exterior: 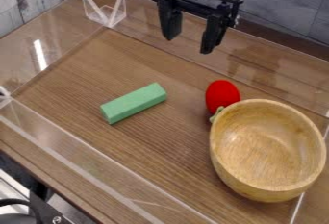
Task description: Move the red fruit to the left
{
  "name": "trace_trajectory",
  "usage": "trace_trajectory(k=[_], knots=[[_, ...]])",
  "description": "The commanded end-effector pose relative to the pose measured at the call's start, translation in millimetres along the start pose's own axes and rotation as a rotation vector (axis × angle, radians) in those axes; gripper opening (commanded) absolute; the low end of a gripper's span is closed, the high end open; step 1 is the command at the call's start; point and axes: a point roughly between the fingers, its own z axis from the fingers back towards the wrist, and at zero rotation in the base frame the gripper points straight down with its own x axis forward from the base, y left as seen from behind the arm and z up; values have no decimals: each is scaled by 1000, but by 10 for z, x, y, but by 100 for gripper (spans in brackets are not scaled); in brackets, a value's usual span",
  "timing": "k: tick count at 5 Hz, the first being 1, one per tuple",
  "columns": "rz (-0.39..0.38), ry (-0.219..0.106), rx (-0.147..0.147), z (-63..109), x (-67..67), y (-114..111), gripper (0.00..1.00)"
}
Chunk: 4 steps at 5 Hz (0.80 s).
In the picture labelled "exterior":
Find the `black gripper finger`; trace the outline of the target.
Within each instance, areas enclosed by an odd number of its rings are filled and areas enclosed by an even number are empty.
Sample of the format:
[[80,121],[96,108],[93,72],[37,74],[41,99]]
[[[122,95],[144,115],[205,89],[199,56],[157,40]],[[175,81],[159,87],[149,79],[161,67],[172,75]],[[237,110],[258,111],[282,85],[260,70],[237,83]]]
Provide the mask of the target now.
[[181,13],[173,0],[157,0],[157,16],[163,37],[172,40],[180,33]]
[[227,29],[227,20],[223,15],[212,14],[207,18],[205,30],[201,35],[200,53],[209,54],[221,42]]

